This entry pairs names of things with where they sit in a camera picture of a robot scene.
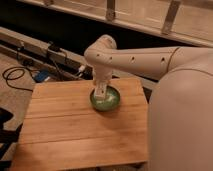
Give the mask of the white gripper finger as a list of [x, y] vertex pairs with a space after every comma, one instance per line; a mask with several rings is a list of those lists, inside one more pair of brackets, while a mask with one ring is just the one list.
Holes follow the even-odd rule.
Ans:
[[95, 87], [94, 87], [94, 96], [98, 96], [99, 95], [99, 85], [96, 84]]
[[106, 99], [109, 99], [110, 97], [111, 97], [111, 86], [107, 85]]

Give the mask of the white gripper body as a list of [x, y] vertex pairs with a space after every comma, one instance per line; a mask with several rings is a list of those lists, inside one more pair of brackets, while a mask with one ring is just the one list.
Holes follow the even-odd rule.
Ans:
[[95, 86], [107, 86], [112, 78], [113, 70], [103, 66], [95, 66], [92, 73]]

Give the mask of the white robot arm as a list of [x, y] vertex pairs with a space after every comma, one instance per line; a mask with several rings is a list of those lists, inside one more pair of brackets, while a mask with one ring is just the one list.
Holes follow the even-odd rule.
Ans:
[[119, 50], [103, 35], [84, 56], [100, 89], [111, 69], [157, 81], [148, 106], [149, 171], [213, 171], [213, 48]]

